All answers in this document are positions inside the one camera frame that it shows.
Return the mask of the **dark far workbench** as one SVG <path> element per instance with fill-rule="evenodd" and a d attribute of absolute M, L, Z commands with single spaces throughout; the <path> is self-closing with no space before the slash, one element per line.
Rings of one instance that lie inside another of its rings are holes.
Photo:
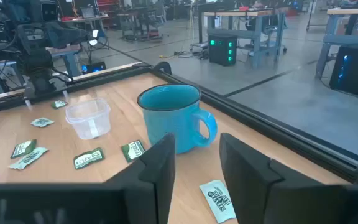
<path fill-rule="evenodd" d="M 159 27 L 165 23 L 163 0 L 133 0 L 117 13 L 122 32 L 122 40 L 126 42 L 162 40 L 164 35 Z"/>

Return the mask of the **black box blue lights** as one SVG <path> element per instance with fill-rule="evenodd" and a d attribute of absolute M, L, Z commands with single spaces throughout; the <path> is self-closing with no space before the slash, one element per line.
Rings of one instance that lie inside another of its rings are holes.
<path fill-rule="evenodd" d="M 102 62 L 84 63 L 81 65 L 82 74 L 99 72 L 106 69 L 106 64 Z"/>

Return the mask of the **computer tower blue light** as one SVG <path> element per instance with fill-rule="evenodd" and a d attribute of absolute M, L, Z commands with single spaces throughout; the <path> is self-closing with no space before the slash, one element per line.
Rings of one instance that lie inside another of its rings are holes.
<path fill-rule="evenodd" d="M 358 48 L 339 48 L 329 87 L 358 96 Z"/>

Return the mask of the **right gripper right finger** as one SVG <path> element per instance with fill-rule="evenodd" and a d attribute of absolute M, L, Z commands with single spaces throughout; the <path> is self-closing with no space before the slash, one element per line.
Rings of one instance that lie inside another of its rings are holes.
<path fill-rule="evenodd" d="M 239 224 L 263 224 L 271 187 L 321 185 L 272 159 L 229 133 L 222 133 L 219 156 L 224 180 Z"/>

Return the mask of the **clear plastic container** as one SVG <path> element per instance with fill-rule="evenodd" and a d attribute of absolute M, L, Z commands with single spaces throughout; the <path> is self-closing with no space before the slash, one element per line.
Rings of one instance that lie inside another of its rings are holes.
<path fill-rule="evenodd" d="M 65 119 L 82 140 L 94 139 L 111 130 L 111 108 L 106 100 L 94 98 L 68 106 Z"/>

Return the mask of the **teal blue ceramic mug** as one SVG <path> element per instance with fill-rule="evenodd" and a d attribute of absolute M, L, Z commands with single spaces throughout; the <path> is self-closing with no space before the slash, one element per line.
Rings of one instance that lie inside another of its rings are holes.
<path fill-rule="evenodd" d="M 218 133 L 214 115 L 200 108 L 202 92 L 189 84 L 163 84 L 143 91 L 137 98 L 147 134 L 156 144 L 166 134 L 175 136 L 177 154 L 211 145 Z"/>

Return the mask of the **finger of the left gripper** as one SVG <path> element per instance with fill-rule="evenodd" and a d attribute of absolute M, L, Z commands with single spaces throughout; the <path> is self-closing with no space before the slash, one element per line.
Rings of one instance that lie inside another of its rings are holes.
<path fill-rule="evenodd" d="M 47 22 L 45 28 L 48 36 L 48 46 L 62 49 L 91 40 L 91 34 L 86 30 L 67 26 L 63 22 Z"/>

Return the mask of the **computer tower green lights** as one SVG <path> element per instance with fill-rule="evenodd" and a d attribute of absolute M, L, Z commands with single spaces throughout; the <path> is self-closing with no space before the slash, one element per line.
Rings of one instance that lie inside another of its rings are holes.
<path fill-rule="evenodd" d="M 209 42 L 209 61 L 226 66 L 236 64 L 237 57 L 237 37 L 229 34 L 210 34 Z"/>

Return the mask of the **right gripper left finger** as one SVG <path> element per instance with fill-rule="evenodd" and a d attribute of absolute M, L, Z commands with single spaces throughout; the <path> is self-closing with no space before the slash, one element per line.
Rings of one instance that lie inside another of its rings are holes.
<path fill-rule="evenodd" d="M 113 193 L 106 224 L 167 224 L 175 181 L 175 137 L 164 135 L 106 181 Z"/>

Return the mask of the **far desk with laptop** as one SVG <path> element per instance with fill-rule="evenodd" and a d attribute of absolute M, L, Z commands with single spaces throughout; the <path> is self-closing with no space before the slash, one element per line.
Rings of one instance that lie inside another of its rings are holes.
<path fill-rule="evenodd" d="M 81 7 L 80 17 L 63 17 L 62 21 L 69 24 L 83 24 L 84 27 L 89 25 L 91 29 L 104 31 L 103 21 L 109 19 L 107 14 L 100 14 L 94 7 Z"/>

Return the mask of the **pale green Stevia packet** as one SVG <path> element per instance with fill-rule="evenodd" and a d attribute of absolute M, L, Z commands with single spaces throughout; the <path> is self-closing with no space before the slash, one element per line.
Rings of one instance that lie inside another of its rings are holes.
<path fill-rule="evenodd" d="M 31 125 L 42 128 L 42 127 L 46 127 L 53 123 L 54 123 L 54 121 L 52 121 L 48 118 L 37 118 L 31 122 Z"/>
<path fill-rule="evenodd" d="M 10 169 L 17 169 L 23 170 L 28 165 L 39 159 L 43 154 L 48 152 L 47 148 L 44 147 L 36 147 L 32 152 L 24 156 L 22 159 L 18 160 L 17 162 L 9 165 Z"/>
<path fill-rule="evenodd" d="M 220 180 L 212 180 L 207 184 L 202 184 L 200 190 L 205 196 L 217 223 L 236 218 L 229 192 Z"/>

